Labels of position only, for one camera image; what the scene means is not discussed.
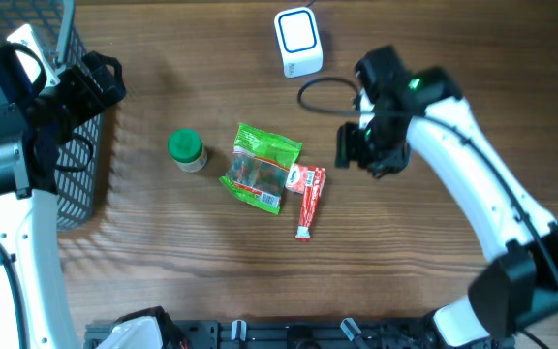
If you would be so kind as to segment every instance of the jar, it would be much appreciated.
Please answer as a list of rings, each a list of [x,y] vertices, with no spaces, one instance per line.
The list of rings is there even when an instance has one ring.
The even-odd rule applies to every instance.
[[[180,170],[188,173],[201,170],[208,161],[202,139],[192,129],[175,131],[170,137],[167,149]]]

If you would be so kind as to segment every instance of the barcode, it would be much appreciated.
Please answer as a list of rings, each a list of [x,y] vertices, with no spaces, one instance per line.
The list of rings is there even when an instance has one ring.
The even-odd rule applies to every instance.
[[[279,205],[279,198],[277,198],[274,195],[270,195],[266,193],[262,193],[260,195],[260,201],[273,207],[277,207],[277,205]]]
[[[305,182],[306,186],[312,186],[314,183],[314,171],[307,171],[307,181]]]

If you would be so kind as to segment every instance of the green led indicator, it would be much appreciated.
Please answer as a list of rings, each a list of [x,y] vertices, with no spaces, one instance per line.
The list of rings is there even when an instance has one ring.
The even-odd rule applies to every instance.
[[[417,87],[419,87],[419,84],[421,83],[421,79],[412,79],[409,83],[408,83],[408,87],[410,89],[417,89]]]

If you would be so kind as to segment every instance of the green package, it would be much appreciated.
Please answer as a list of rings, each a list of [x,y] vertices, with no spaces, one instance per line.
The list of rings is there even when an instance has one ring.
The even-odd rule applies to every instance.
[[[278,214],[290,166],[301,143],[240,124],[233,161],[221,183],[239,200]]]

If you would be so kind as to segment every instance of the wood grain surface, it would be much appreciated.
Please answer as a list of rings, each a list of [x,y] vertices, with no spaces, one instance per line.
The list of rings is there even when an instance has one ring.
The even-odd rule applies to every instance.
[[[294,3],[77,7],[86,46],[120,60],[129,91],[105,121],[94,217],[59,236],[79,337],[86,324],[159,304],[173,319],[373,319],[464,295],[485,260],[427,164],[416,155],[381,181],[334,169],[347,120],[295,102],[307,80],[350,78],[380,46],[395,45],[414,70],[447,68],[499,154],[558,217],[558,2],[321,0],[325,66],[286,79],[272,20]],[[344,108],[352,97],[341,87],[308,96]],[[219,183],[238,123],[303,142],[298,162],[326,167],[310,243],[294,237],[299,196],[285,194],[272,215]],[[210,152],[197,174],[167,153],[182,127]],[[531,330],[558,348],[558,316]],[[520,337],[518,347],[535,346]]]

